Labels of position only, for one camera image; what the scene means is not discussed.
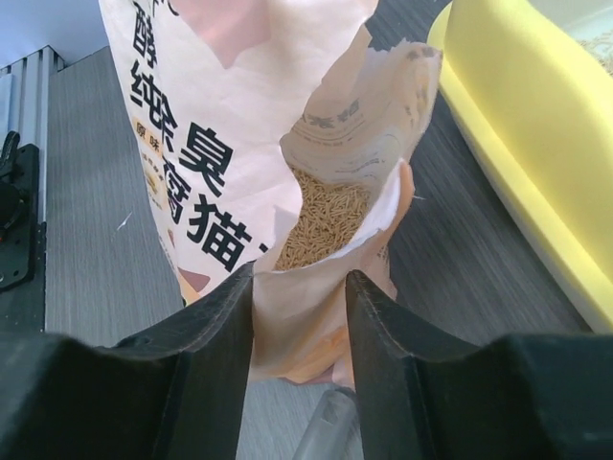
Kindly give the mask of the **pink cat litter bag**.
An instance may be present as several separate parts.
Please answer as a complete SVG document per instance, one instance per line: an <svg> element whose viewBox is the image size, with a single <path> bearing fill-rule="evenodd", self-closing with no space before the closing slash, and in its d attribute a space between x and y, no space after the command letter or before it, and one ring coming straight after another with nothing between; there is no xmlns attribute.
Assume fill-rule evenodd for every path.
<svg viewBox="0 0 613 460"><path fill-rule="evenodd" d="M442 53L371 47L374 1L103 1L160 243L192 304L253 263L252 380L352 386L345 279L388 242Z"/></svg>

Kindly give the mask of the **yellow litter box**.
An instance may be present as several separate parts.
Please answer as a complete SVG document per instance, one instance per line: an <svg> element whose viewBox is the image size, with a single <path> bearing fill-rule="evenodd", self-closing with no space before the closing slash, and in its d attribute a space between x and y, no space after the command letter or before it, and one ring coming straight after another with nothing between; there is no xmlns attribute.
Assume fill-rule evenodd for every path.
<svg viewBox="0 0 613 460"><path fill-rule="evenodd" d="M491 186L590 328L612 329L612 5L453 1L427 41Z"/></svg>

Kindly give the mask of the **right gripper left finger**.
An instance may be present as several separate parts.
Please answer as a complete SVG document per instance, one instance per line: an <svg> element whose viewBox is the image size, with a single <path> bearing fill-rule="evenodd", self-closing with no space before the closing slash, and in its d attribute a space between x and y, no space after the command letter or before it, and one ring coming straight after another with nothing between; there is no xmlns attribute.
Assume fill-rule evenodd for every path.
<svg viewBox="0 0 613 460"><path fill-rule="evenodd" d="M232 459L252 354L253 266L111 348L1 337L5 459Z"/></svg>

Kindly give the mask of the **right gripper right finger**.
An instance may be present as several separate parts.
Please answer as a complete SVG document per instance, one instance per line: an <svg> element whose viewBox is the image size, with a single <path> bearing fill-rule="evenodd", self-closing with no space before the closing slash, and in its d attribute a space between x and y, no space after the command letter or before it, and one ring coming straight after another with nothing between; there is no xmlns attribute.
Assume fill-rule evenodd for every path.
<svg viewBox="0 0 613 460"><path fill-rule="evenodd" d="M513 333L475 346L360 271L346 279L368 459L608 459L612 338Z"/></svg>

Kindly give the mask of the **aluminium rail frame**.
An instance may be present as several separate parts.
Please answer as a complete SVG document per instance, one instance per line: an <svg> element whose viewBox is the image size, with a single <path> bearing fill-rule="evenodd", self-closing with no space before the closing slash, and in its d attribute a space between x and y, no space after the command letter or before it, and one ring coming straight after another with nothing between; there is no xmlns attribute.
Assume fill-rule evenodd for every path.
<svg viewBox="0 0 613 460"><path fill-rule="evenodd" d="M39 195L34 276L6 292L1 290L1 332L42 332L45 328L47 144L50 77L63 60L45 47L1 70L1 149L9 131L20 144L39 149Z"/></svg>

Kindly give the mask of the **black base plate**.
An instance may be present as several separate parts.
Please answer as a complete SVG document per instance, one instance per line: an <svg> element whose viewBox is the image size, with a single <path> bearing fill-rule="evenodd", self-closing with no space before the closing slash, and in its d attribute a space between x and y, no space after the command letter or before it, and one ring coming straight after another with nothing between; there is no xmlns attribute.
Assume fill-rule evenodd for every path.
<svg viewBox="0 0 613 460"><path fill-rule="evenodd" d="M34 276L39 195L39 149L8 132L1 149L1 290Z"/></svg>

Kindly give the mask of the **clear plastic scoop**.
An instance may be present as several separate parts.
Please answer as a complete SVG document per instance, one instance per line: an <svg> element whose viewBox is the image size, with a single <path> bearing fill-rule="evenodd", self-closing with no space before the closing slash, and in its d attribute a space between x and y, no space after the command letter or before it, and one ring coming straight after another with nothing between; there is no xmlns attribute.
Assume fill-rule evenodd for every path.
<svg viewBox="0 0 613 460"><path fill-rule="evenodd" d="M326 390L312 413L292 459L342 459L356 420L354 393L343 387Z"/></svg>

